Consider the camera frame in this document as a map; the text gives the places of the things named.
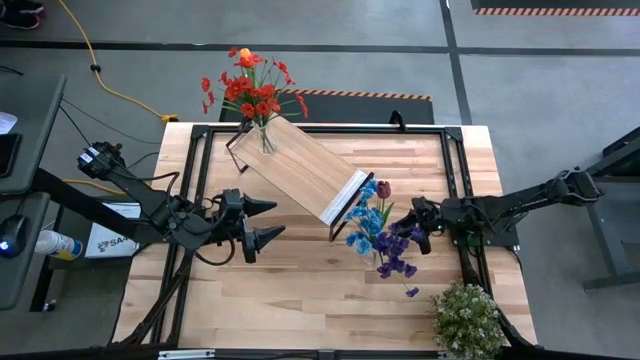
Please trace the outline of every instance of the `yellow and black striped tape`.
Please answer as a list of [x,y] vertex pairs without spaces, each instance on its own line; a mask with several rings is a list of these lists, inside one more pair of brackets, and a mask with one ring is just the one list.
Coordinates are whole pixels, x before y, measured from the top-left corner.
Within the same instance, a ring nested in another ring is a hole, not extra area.
[[516,15],[516,16],[638,16],[635,8],[619,9],[578,9],[578,8],[479,8],[473,10],[477,15]]
[[431,96],[426,95],[409,95],[409,94],[392,94],[392,93],[375,93],[366,91],[338,91],[338,90],[302,90],[302,89],[285,89],[284,94],[300,94],[300,95],[331,95],[331,96],[359,96],[359,97],[376,97],[391,99],[413,99],[431,101]]

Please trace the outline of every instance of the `yellow cable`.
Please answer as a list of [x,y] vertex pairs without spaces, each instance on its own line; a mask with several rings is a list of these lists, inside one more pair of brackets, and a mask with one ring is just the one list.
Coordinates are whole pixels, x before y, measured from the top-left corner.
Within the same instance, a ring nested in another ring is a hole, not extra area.
[[88,181],[88,180],[63,179],[62,181],[66,182],[67,184],[83,184],[83,185],[93,186],[95,188],[98,188],[98,189],[100,189],[102,191],[106,191],[106,192],[111,193],[113,195],[127,195],[127,194],[123,193],[122,191],[109,189],[106,186],[102,186],[100,184],[96,184],[96,183],[94,183],[92,181]]
[[[78,30],[80,30],[80,33],[82,34],[82,37],[84,38],[84,42],[87,44],[87,47],[89,48],[89,53],[91,54],[91,60],[93,61],[93,65],[98,66],[98,61],[96,60],[96,55],[93,52],[93,47],[91,47],[91,42],[89,41],[89,38],[87,37],[87,34],[84,32],[84,29],[82,28],[82,25],[80,25],[80,22],[78,21],[78,19],[76,19],[75,15],[73,15],[73,13],[71,12],[71,10],[69,10],[69,8],[67,7],[67,5],[64,3],[63,0],[58,0],[60,2],[60,5],[62,5],[62,7],[67,11],[67,14],[69,14],[69,16],[71,17],[71,19],[73,20],[74,23],[76,23],[76,26],[78,27]],[[108,93],[121,97],[125,100],[131,101],[134,104],[137,104],[141,107],[143,107],[144,109],[148,110],[149,112],[153,113],[155,116],[159,117],[160,120],[162,120],[162,122],[164,122],[165,124],[170,122],[170,121],[176,121],[178,119],[178,115],[172,114],[172,115],[163,115],[160,114],[159,112],[155,111],[153,108],[151,108],[150,106],[142,103],[139,100],[136,100],[132,97],[129,97],[127,95],[121,94],[115,90],[110,89],[107,85],[104,84],[104,82],[102,82],[102,78],[100,77],[100,73],[98,71],[93,71],[93,73],[96,75],[96,79],[98,79],[98,82],[100,83],[100,86],[102,86],[103,89],[105,89]]]

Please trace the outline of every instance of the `black mat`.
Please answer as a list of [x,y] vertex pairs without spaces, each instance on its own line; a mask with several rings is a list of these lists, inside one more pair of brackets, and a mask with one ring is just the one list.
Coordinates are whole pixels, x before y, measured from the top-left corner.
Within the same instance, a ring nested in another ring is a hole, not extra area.
[[[433,104],[425,95],[405,95],[330,90],[290,90],[280,102],[295,99],[299,93],[309,108],[309,119],[302,115],[288,116],[291,122],[387,124],[394,110],[405,124],[434,124]],[[298,113],[297,102],[282,107],[280,113]],[[222,111],[220,121],[240,122],[242,114]]]

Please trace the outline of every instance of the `white paper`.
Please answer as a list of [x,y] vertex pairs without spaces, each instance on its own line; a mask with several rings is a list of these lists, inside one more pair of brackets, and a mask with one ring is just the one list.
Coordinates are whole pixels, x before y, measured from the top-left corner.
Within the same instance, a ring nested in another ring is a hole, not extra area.
[[[140,205],[136,203],[102,204],[128,218],[140,217]],[[96,223],[91,227],[85,256],[88,258],[131,256],[140,244]]]
[[18,118],[7,113],[0,112],[0,135],[8,134]]

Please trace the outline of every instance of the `glass vase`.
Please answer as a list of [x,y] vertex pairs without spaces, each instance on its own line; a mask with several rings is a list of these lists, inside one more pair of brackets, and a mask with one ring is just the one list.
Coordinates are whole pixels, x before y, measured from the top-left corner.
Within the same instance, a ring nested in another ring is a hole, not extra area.
[[371,251],[371,253],[367,255],[361,255],[360,261],[370,266],[372,270],[375,270],[382,265],[382,259],[377,251]]
[[260,152],[264,155],[273,155],[278,151],[278,146],[276,144],[275,138],[271,134],[271,129],[269,127],[270,121],[264,122],[261,125],[258,122],[254,122],[256,127],[258,128],[258,142]]

